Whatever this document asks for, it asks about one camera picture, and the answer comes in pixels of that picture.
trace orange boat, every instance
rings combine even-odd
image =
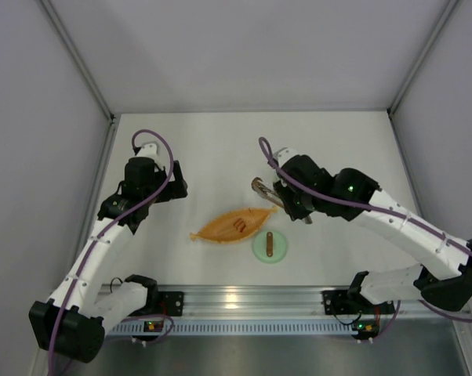
[[[222,214],[198,233],[191,233],[191,240],[203,239],[213,243],[228,244],[244,240],[257,232],[278,207],[271,209],[245,208]]]

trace gray wall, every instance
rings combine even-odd
[[[395,117],[424,214],[472,237],[472,0],[446,27]]]
[[[380,109],[446,0],[53,0],[117,112]]]
[[[29,372],[27,313],[64,274],[106,124],[36,3],[0,0],[0,376]]]

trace metal corner post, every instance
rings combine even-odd
[[[405,79],[401,83],[400,87],[398,88],[397,94],[394,97],[391,105],[388,109],[388,114],[390,115],[390,119],[393,118],[394,114],[396,113],[398,107],[401,104],[401,101],[404,99],[405,94],[407,93],[408,89],[410,88],[411,84],[417,77],[417,74],[423,67],[424,62],[426,61],[427,57],[430,55],[433,47],[436,45],[438,39],[443,34],[445,26],[451,20],[453,14],[459,8],[462,0],[448,0],[447,4],[443,8],[438,17],[437,21],[435,22],[434,26],[431,29],[430,34],[428,35],[426,41],[424,42],[423,47],[419,51],[416,59],[412,63],[410,70],[405,75]]]
[[[410,185],[410,191],[412,193],[412,198],[414,200],[414,204],[416,204],[417,214],[419,214],[423,218],[429,218],[426,214],[426,209],[423,206],[423,201],[421,199],[421,195],[419,193],[419,189],[417,188],[416,178],[412,173],[412,169],[408,162],[407,153],[405,152],[405,148],[403,146],[403,142],[401,141],[401,136],[398,131],[398,128],[395,126],[393,119],[389,116],[391,129],[393,130],[394,140],[396,141],[398,147],[398,153],[400,154],[401,163],[403,164],[403,169],[405,170],[405,174],[407,176],[408,184]]]
[[[78,51],[76,45],[72,41],[72,38],[67,31],[67,28],[64,26],[64,23],[58,15],[58,12],[53,6],[51,0],[36,0],[36,2],[39,4],[41,11],[45,14],[55,33],[60,38],[62,44],[64,45],[64,48],[67,50],[67,53],[69,54],[70,58],[74,62],[74,65],[78,69],[82,80],[85,82],[89,91],[92,93],[96,103],[102,110],[103,115],[109,122],[112,122],[112,120],[114,119],[114,115],[112,114],[111,109],[107,105],[107,101],[104,99],[102,92],[96,84],[95,79],[90,73],[85,61],[82,59],[81,53]]]
[[[81,229],[79,230],[78,243],[76,244],[75,249],[72,251],[71,257],[68,258],[69,264],[67,265],[67,270],[71,268],[71,265],[77,258],[78,253],[83,249],[86,241],[88,240],[93,220],[96,215],[96,204],[100,194],[100,188],[102,187],[103,178],[107,169],[107,163],[109,161],[109,157],[111,156],[112,146],[114,145],[116,130],[120,120],[121,115],[118,115],[118,117],[111,122],[110,127],[107,129],[107,134],[105,135],[105,140],[103,141],[102,150],[100,151],[98,165],[96,166],[95,178],[92,181],[91,191],[89,193],[88,200],[85,203],[86,211],[82,220]]]

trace white tabletop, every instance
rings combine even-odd
[[[286,257],[268,265],[252,253],[252,238],[237,244],[192,242],[190,232],[230,210],[269,208],[250,188],[259,176],[271,183],[257,139],[273,149],[307,154],[331,174],[345,167],[372,177],[405,207],[415,211],[397,144],[384,112],[285,112],[218,114],[127,114],[121,117],[99,203],[113,192],[133,156],[133,133],[160,133],[180,161],[187,198],[155,204],[108,279],[142,274],[160,284],[346,285],[362,270],[384,271],[413,260],[384,239],[342,219],[314,213],[314,223],[291,222],[282,211],[264,229],[282,232]],[[142,135],[143,143],[152,136]],[[164,150],[160,155],[167,161]]]

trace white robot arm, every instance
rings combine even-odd
[[[261,138],[260,145],[267,155],[268,142]],[[254,181],[252,187],[274,203],[278,199],[292,221],[301,219],[310,224],[312,212],[342,217],[378,233],[417,261],[405,269],[358,273],[347,291],[352,302],[362,307],[396,300],[424,300],[444,310],[459,311],[470,299],[472,257],[459,248],[472,253],[472,240],[451,237],[403,208],[375,180],[358,170],[345,168],[331,176],[307,155],[289,148],[267,157],[270,165],[277,168],[274,190],[259,181]],[[292,184],[289,178],[310,192]],[[322,200],[320,196],[332,200]]]
[[[167,179],[158,145],[146,143],[136,148],[118,190],[101,204],[91,235],[71,271],[46,302],[35,302],[31,307],[29,319],[39,347],[49,349],[55,318],[63,306],[66,312],[58,327],[55,352],[85,363],[95,357],[105,336],[127,316],[154,313],[159,292],[151,278],[130,276],[113,294],[96,299],[108,270],[148,216],[149,207],[187,196],[178,161],[173,164],[172,176],[154,200],[112,226],[114,219],[147,199]]]

